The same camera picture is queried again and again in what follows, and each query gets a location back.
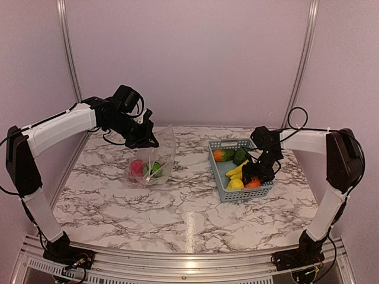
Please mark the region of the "clear zip top bag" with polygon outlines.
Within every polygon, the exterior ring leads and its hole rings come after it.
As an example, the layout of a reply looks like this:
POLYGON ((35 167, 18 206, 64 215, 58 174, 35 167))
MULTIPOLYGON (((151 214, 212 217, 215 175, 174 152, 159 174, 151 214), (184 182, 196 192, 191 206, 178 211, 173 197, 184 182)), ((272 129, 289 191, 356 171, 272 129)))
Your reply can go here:
POLYGON ((153 133, 159 146, 136 150, 127 163, 126 180, 137 186, 162 185, 168 181, 174 168, 176 141, 173 125, 155 128, 153 133))

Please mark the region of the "red toy apple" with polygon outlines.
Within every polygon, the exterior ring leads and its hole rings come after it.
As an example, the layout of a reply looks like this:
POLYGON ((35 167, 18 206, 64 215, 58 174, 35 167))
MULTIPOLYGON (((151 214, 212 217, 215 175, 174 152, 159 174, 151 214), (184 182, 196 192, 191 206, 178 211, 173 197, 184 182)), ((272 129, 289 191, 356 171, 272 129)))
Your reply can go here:
POLYGON ((143 176, 145 163, 142 160, 133 160, 130 164, 130 173, 132 176, 143 176))

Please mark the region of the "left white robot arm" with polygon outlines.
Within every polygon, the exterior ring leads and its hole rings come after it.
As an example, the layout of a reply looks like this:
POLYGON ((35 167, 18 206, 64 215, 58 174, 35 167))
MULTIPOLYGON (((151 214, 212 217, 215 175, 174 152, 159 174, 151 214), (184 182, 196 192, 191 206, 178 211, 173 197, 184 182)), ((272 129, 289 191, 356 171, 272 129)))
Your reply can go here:
POLYGON ((151 116, 142 95, 120 85, 107 98, 92 96, 34 124, 8 129, 1 145, 6 148, 5 167, 15 191, 1 191, 19 197, 25 213, 47 241, 44 249, 48 254, 62 263, 75 258, 70 239, 44 193, 40 157, 73 136, 95 130, 119 134, 124 140, 121 145, 129 149, 157 148, 151 116))

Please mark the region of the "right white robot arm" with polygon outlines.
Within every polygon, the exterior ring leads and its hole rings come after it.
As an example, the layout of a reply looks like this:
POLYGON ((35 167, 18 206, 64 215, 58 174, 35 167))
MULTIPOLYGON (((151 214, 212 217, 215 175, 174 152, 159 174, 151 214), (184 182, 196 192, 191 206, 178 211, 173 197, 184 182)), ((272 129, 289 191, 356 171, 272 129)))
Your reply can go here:
POLYGON ((365 172, 365 157, 359 141, 349 128, 316 130, 311 128, 269 130, 257 127, 250 135, 261 155, 242 167, 244 182, 258 178, 262 183, 274 180, 274 164, 283 159, 283 150, 323 154, 326 157, 324 192, 313 221, 303 231, 293 259, 299 265, 307 264, 316 256, 327 239, 330 229, 341 217, 348 196, 360 183, 365 172))

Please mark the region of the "orange toy orange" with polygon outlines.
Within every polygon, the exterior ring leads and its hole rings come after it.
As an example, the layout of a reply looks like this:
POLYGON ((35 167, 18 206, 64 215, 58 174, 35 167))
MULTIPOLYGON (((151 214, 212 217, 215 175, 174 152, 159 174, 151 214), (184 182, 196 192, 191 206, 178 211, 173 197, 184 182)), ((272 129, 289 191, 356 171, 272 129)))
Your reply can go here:
POLYGON ((253 177, 252 180, 245 185, 245 188, 258 188, 261 187, 261 181, 258 177, 253 177))

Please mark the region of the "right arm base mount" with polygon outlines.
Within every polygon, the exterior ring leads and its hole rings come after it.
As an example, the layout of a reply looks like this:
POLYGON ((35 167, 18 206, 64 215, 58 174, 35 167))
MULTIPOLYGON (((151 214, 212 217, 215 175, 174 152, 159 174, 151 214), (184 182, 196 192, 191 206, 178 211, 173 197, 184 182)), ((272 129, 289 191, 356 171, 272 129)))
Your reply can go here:
POLYGON ((278 251, 271 256, 271 263, 275 265, 278 271, 321 264, 324 260, 325 256, 322 250, 315 253, 302 253, 299 248, 278 251))

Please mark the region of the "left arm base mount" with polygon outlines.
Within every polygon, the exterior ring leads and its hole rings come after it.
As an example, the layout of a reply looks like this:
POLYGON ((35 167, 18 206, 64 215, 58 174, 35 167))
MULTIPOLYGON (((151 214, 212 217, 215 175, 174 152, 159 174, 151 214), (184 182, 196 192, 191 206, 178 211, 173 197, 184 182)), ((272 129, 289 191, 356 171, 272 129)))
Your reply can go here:
POLYGON ((49 251, 45 250, 43 258, 56 263, 64 264, 68 269, 79 267, 89 270, 94 262, 95 252, 77 247, 69 247, 67 256, 54 256, 49 251))

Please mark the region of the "green toy watermelon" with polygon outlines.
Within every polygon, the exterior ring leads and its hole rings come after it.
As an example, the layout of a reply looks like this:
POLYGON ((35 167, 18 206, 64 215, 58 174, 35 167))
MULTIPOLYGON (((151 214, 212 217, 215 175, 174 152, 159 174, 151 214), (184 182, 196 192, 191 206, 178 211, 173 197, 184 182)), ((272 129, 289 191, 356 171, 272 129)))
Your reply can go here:
POLYGON ((148 163, 143 168, 143 176, 150 176, 153 178, 159 178, 163 175, 162 165, 158 162, 154 162, 152 166, 148 163))

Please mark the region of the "yellow toy lemon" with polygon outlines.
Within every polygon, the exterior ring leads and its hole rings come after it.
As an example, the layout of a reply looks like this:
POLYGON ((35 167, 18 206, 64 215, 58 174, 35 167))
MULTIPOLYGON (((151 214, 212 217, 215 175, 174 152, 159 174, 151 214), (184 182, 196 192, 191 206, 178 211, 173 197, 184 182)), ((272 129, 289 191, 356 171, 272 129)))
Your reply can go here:
POLYGON ((239 178, 233 178, 233 179, 230 179, 229 183, 228 183, 228 186, 227 186, 227 190, 231 191, 231 190, 239 190, 239 189, 243 189, 245 186, 244 186, 244 183, 242 182, 241 179, 239 178))

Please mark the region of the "grey plastic basket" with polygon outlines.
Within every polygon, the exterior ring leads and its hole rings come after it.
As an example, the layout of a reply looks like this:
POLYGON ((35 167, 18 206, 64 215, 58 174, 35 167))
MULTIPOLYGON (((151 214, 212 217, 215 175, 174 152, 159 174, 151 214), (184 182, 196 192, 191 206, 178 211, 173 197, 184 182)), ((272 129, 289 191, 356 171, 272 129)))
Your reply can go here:
POLYGON ((215 161, 213 151, 237 150, 241 147, 253 148, 254 146, 254 143, 249 138, 208 141, 211 171, 216 181, 221 202, 247 201, 255 198, 263 198, 264 196, 267 196, 269 191, 274 187, 273 181, 270 181, 263 183, 260 187, 227 189, 231 179, 226 176, 226 173, 237 166, 232 160, 226 162, 215 161))

